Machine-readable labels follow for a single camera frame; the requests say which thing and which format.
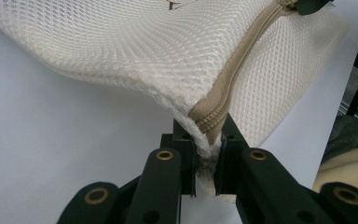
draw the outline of mesh laundry bag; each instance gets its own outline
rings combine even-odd
[[[256,147],[347,26],[323,9],[300,16],[294,0],[0,0],[0,30],[60,74],[153,96],[208,179],[228,110]]]

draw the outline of white table surface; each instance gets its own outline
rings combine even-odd
[[[332,8],[351,30],[273,134],[272,151],[311,187],[358,50],[358,1]],[[0,224],[55,223],[75,193],[96,181],[119,187],[139,175],[172,117],[140,92],[72,80],[0,32]],[[234,204],[198,188],[182,223],[240,223]]]

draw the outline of zipper teeth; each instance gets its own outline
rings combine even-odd
[[[251,46],[246,50],[245,54],[241,58],[241,62],[235,69],[235,71],[230,75],[230,79],[227,85],[227,88],[225,88],[224,91],[224,97],[220,99],[219,104],[216,108],[213,109],[211,113],[209,113],[205,118],[201,119],[200,121],[197,121],[197,125],[200,128],[200,131],[202,133],[207,133],[211,129],[213,129],[222,119],[224,119],[227,115],[227,112],[229,110],[229,105],[231,103],[230,95],[232,93],[233,89],[233,83],[237,79],[237,76],[246,61],[247,55],[249,54],[252,47],[255,45],[255,42],[260,38],[262,34],[264,34],[266,30],[266,26],[268,27],[270,24],[272,24],[274,21],[276,21],[279,17],[277,15],[281,10],[285,10],[286,8],[291,9],[291,5],[293,4],[293,1],[291,0],[279,0],[279,2],[274,2],[276,7],[274,7],[271,12],[268,14],[268,17],[261,25],[260,29],[257,30],[257,35],[251,40]]]

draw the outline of beige zipper tape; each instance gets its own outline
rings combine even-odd
[[[293,12],[295,0],[276,0],[270,3],[249,27],[206,98],[200,100],[188,113],[201,132],[206,134],[209,144],[215,142],[222,130],[235,81],[253,45],[280,16],[287,16]]]

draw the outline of bolt hole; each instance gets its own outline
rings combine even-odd
[[[159,220],[159,213],[156,210],[150,210],[144,213],[143,221],[147,224],[153,224],[158,222]]]
[[[342,197],[346,198],[347,200],[355,200],[356,196],[354,194],[347,192],[347,191],[341,191],[339,193]]]
[[[163,152],[163,153],[159,154],[159,156],[160,156],[161,158],[167,159],[167,158],[170,157],[170,153],[168,153],[168,152]]]
[[[191,139],[191,135],[190,134],[185,134],[185,135],[182,136],[182,138],[188,140],[188,139]]]
[[[263,161],[263,160],[267,159],[267,154],[262,151],[258,151],[258,150],[252,151],[250,156],[251,156],[251,158],[258,160],[258,161]]]
[[[89,198],[91,200],[98,200],[98,199],[102,198],[103,196],[104,196],[104,193],[102,191],[95,191],[95,192],[91,193]]]
[[[307,211],[300,211],[297,213],[297,217],[303,222],[303,223],[314,223],[315,222],[315,216]]]

